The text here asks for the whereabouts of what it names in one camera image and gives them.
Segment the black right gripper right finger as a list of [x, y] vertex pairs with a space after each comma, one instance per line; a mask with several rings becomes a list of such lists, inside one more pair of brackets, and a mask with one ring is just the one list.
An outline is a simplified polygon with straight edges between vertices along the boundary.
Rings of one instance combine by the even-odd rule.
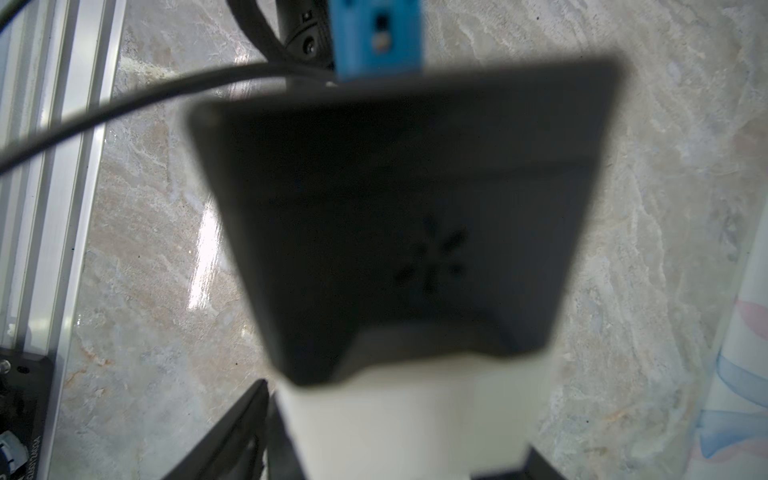
[[530, 449], [522, 475], [528, 480], [565, 480], [565, 477], [535, 448]]

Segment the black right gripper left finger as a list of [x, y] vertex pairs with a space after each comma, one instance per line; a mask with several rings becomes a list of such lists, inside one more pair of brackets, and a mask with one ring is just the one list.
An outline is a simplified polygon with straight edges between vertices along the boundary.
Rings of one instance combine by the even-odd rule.
[[260, 479], [269, 400], [267, 381], [256, 380], [164, 479]]

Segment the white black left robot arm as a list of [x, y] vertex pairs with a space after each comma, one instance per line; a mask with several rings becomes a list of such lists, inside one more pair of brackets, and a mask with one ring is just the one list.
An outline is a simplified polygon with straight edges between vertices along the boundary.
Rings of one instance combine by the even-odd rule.
[[278, 32], [290, 55], [301, 63], [334, 70], [327, 0], [277, 0]]

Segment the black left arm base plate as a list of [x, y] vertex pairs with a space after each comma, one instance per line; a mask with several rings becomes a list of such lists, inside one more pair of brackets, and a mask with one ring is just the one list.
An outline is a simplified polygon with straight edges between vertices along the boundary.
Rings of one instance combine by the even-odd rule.
[[54, 364], [50, 358], [1, 350], [1, 477], [33, 480], [48, 412]]

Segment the aluminium mounting rail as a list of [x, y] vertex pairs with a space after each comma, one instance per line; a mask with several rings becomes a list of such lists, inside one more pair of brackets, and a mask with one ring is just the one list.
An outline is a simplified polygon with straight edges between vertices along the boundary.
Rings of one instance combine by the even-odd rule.
[[[1, 35], [1, 141], [107, 102], [126, 5], [33, 1]], [[105, 129], [66, 140], [1, 177], [1, 345], [53, 367], [43, 428], [28, 443], [49, 475]]]

